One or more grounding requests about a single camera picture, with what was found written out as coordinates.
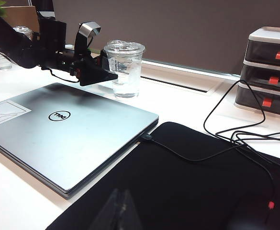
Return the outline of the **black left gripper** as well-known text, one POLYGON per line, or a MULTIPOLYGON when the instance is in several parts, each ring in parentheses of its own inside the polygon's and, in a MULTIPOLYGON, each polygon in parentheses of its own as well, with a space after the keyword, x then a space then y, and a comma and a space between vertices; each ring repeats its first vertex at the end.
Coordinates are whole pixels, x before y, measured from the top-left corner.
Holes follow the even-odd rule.
POLYGON ((88 86, 118 78, 118 75, 110 72, 107 53, 100 51, 100 56, 93 58, 87 48, 76 52, 65 48, 57 51, 58 70, 69 72, 71 76, 78 77, 80 86, 88 86))

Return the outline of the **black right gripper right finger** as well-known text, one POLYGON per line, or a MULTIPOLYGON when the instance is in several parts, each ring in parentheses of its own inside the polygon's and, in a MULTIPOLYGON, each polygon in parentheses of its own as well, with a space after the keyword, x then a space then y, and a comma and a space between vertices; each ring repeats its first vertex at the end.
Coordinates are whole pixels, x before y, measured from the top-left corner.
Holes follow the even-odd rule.
POLYGON ((134 200, 129 191, 124 191, 121 207, 121 229, 143 230, 140 217, 137 213, 134 200))

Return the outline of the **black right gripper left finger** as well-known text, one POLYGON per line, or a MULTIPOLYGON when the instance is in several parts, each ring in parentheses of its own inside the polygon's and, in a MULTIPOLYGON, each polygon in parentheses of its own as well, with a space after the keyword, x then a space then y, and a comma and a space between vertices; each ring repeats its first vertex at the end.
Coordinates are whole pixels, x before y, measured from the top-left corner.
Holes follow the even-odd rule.
POLYGON ((118 220, 120 192, 114 189, 90 225, 90 230, 114 230, 118 220))

